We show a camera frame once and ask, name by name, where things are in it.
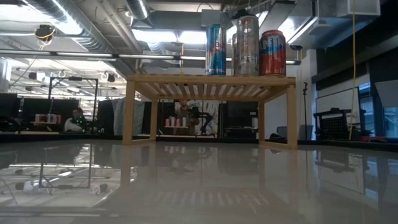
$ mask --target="can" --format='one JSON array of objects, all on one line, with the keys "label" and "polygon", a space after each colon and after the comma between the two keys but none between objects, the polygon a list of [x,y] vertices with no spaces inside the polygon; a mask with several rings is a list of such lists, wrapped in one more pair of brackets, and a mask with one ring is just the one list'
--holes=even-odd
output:
[{"label": "can", "polygon": [[243,16],[236,26],[237,75],[259,75],[259,19],[254,15]]},{"label": "can", "polygon": [[238,71],[238,42],[236,41],[236,34],[232,35],[232,75],[236,75]]},{"label": "can", "polygon": [[286,40],[279,30],[269,30],[261,35],[260,75],[286,77]]},{"label": "can", "polygon": [[187,118],[186,117],[182,118],[182,126],[187,127]]},{"label": "can", "polygon": [[225,75],[226,29],[221,24],[212,24],[206,30],[206,74]]},{"label": "can", "polygon": [[174,125],[175,125],[175,118],[172,117],[170,126],[171,126],[171,127],[174,127]]}]

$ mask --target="yellow cable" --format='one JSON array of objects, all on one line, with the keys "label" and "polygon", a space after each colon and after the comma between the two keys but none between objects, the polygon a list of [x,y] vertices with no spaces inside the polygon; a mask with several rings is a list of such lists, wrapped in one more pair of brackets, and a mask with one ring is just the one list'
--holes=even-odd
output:
[{"label": "yellow cable", "polygon": [[355,54],[355,0],[353,0],[353,63],[354,63],[354,75],[353,75],[353,97],[351,99],[351,121],[349,124],[349,137],[351,140],[351,136],[353,134],[353,120],[354,120],[354,95],[355,95],[355,79],[356,79],[356,54]]}]

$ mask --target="silver can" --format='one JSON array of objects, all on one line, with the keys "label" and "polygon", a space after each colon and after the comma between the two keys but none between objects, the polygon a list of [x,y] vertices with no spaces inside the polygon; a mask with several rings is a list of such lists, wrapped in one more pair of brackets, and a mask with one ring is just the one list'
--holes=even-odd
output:
[{"label": "silver can", "polygon": [[238,19],[236,41],[238,48],[237,75],[259,75],[259,19],[243,16]]},{"label": "silver can", "polygon": [[236,75],[239,62],[236,34],[232,35],[232,75]]},{"label": "silver can", "polygon": [[187,118],[186,117],[182,118],[182,126],[187,127]]},{"label": "silver can", "polygon": [[170,126],[171,127],[175,126],[175,118],[174,117],[172,117],[172,119],[171,119]]}]

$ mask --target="pipe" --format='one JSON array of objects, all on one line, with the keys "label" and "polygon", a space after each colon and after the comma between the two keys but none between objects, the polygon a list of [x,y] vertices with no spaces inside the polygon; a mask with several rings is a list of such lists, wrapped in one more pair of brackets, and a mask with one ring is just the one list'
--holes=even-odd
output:
[{"label": "pipe", "polygon": [[104,5],[102,4],[103,1],[97,0],[97,5],[98,7],[103,11],[105,18],[111,23],[112,27],[116,30],[116,32],[120,35],[120,37],[123,39],[123,41],[127,44],[127,46],[132,50],[133,52],[139,52],[140,50],[137,49],[137,47],[132,43],[131,39],[127,37],[126,33],[123,32],[120,27],[113,21],[111,15],[107,12],[105,9]]},{"label": "pipe", "polygon": [[146,19],[149,16],[149,7],[146,0],[126,0],[130,15],[137,20]]},{"label": "pipe", "polygon": [[[82,35],[87,38],[74,39],[89,52],[115,52],[114,47],[93,25],[73,1],[22,0],[33,10],[49,16],[57,29],[67,35]],[[109,62],[125,76],[134,71],[127,63],[117,60]]]},{"label": "pipe", "polygon": [[[152,59],[152,60],[197,60],[204,61],[206,57],[184,56],[184,55],[144,55],[144,54],[94,54],[83,52],[51,52],[38,50],[6,50],[0,49],[0,55],[3,57],[24,57],[24,58],[46,58],[46,59],[68,59],[68,60],[109,60],[113,58],[134,58],[134,59]],[[299,60],[287,60],[287,65],[300,65]]]}]

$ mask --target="table leg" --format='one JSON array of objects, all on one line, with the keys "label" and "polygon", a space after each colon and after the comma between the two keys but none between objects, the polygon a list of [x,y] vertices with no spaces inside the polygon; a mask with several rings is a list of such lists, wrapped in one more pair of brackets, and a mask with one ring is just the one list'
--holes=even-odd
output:
[{"label": "table leg", "polygon": [[290,149],[297,149],[296,88],[287,89],[287,144]]},{"label": "table leg", "polygon": [[130,146],[132,144],[135,95],[136,95],[136,83],[128,81],[126,86],[126,97],[124,99],[123,141],[122,141],[122,145],[124,146]]},{"label": "table leg", "polygon": [[265,103],[260,101],[258,104],[259,114],[258,114],[258,129],[259,129],[259,141],[264,141],[265,139]]},{"label": "table leg", "polygon": [[152,100],[150,110],[150,138],[156,139],[157,133],[157,100]]}]

